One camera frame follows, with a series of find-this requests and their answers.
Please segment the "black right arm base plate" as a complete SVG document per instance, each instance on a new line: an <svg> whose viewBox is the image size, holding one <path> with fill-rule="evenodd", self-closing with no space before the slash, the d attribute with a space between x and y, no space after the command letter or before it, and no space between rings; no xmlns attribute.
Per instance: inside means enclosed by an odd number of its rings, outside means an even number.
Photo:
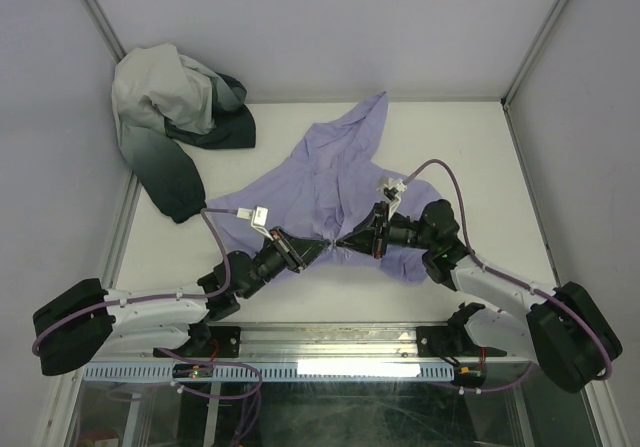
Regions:
<svg viewBox="0 0 640 447"><path fill-rule="evenodd" d="M482 348L476 345L463 327L445 324L421 325L415 328L418 356L480 357Z"/></svg>

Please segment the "lavender purple jacket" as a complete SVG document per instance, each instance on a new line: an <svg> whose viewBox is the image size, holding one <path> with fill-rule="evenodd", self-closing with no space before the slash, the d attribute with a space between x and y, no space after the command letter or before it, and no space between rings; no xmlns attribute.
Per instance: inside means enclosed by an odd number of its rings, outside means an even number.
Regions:
<svg viewBox="0 0 640 447"><path fill-rule="evenodd" d="M247 187L208 201L217 232L229 251L255 255L264 238L245 220L239 208L265 207L267 224L295 237L334 241L361 222L380 201L381 178L399 178L372 161L386 123L389 97L373 95L342 117L315 123L278 167Z"/></svg>

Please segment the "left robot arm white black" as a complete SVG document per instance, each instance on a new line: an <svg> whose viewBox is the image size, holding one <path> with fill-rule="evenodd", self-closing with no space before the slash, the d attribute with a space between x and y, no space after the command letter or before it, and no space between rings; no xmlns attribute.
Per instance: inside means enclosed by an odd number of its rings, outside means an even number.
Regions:
<svg viewBox="0 0 640 447"><path fill-rule="evenodd" d="M206 350L208 325L240 308L240 302L285 271L301 273L332 247L382 258L391 245L425 248L426 225L378 202L364 221L336 241L293 236L268 227L262 206L239 208L264 242L255 256L224 252L209 274L185 287L145 295L106 289L97 278L84 279L33 315L33 354L46 376L69 373L96 355L150 349L195 356Z"/></svg>

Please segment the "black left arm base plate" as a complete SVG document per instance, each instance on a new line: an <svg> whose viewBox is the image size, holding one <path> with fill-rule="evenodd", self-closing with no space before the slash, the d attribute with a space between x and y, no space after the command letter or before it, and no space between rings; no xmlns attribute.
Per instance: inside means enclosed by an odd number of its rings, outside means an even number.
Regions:
<svg viewBox="0 0 640 447"><path fill-rule="evenodd" d="M235 359L239 356L240 334L239 326L190 325L187 340L170 352L185 358Z"/></svg>

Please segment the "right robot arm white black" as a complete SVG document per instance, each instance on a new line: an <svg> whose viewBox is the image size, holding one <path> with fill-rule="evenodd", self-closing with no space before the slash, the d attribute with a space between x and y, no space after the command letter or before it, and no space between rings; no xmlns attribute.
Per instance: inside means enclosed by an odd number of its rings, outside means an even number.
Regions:
<svg viewBox="0 0 640 447"><path fill-rule="evenodd" d="M473 296L444 325L417 330L420 354L458 367L461 356L501 351L528 360L569 393L611 375L623 347L584 287L538 284L482 259L444 199L428 203L417 219L398 213L397 205L376 203L334 244L375 259L392 247L419 250L434 283Z"/></svg>

